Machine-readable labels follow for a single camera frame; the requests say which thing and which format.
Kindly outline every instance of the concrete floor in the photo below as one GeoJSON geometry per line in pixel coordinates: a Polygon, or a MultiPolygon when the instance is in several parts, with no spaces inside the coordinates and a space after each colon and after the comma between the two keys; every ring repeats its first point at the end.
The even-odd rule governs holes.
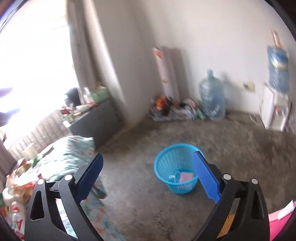
{"type": "Polygon", "coordinates": [[[156,155],[175,143],[199,147],[209,163],[237,180],[257,178],[270,213],[296,198],[295,136],[266,131],[243,114],[221,122],[145,118],[99,150],[108,192],[104,203],[127,241],[191,240],[214,208],[200,182],[180,196],[155,176],[156,155]]]}

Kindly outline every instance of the laundry basket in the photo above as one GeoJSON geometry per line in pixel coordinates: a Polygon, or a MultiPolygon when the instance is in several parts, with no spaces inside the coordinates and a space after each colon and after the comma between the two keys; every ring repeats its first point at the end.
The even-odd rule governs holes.
{"type": "Polygon", "coordinates": [[[192,167],[192,155],[196,151],[200,149],[189,144],[175,144],[162,150],[156,157],[154,172],[174,193],[186,194],[196,186],[198,176],[192,167]],[[176,172],[192,172],[195,176],[187,182],[176,183],[172,181],[172,175],[176,172]]]}

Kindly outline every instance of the white paper tag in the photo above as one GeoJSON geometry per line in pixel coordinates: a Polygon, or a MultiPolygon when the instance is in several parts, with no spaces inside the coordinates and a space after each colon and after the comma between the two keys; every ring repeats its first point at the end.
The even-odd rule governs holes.
{"type": "Polygon", "coordinates": [[[286,217],[288,214],[293,212],[295,209],[294,201],[292,200],[282,211],[278,213],[278,220],[286,217]]]}

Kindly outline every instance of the wall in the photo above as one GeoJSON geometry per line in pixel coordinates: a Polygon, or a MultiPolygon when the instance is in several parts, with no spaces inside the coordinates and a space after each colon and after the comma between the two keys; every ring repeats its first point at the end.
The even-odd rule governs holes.
{"type": "MultiPolygon", "coordinates": [[[[99,21],[90,34],[96,43],[102,81],[111,85],[113,96],[121,95],[117,102],[125,120],[136,123],[147,114],[151,98],[161,93],[152,51],[145,44],[129,0],[90,1],[85,0],[86,11],[94,7],[99,21]]],[[[87,16],[89,22],[94,20],[94,16],[87,16]]]]}
{"type": "MultiPolygon", "coordinates": [[[[227,107],[259,113],[262,83],[268,81],[267,44],[276,29],[296,64],[296,42],[275,10],[264,0],[129,0],[149,48],[172,49],[182,98],[199,98],[207,69],[226,82],[227,107]],[[255,83],[256,93],[242,89],[255,83]]],[[[295,67],[290,68],[296,93],[295,67]]]]}

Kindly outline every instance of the electrical outlet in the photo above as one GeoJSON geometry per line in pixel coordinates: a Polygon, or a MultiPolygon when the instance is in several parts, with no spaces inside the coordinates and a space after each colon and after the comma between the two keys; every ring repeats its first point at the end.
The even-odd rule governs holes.
{"type": "Polygon", "coordinates": [[[244,82],[242,84],[243,88],[245,90],[251,91],[251,92],[255,92],[255,85],[253,82],[249,81],[249,82],[244,82]]]}

